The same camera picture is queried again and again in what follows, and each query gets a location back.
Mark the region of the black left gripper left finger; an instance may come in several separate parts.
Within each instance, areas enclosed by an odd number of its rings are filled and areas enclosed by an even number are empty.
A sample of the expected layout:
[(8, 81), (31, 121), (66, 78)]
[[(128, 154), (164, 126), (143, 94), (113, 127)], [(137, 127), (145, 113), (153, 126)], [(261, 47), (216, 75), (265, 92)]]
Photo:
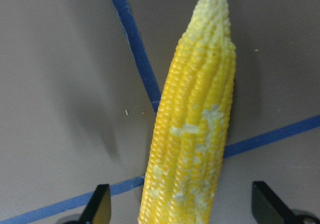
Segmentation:
[(79, 218), (79, 223), (107, 224), (111, 220), (111, 191), (109, 184), (100, 184), (93, 192)]

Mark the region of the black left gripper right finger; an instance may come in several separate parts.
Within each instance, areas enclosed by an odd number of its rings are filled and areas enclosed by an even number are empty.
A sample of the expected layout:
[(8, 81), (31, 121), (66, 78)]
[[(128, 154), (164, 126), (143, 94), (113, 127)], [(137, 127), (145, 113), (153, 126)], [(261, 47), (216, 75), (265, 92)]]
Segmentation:
[(253, 181), (251, 213), (257, 223), (297, 223), (296, 215), (264, 181)]

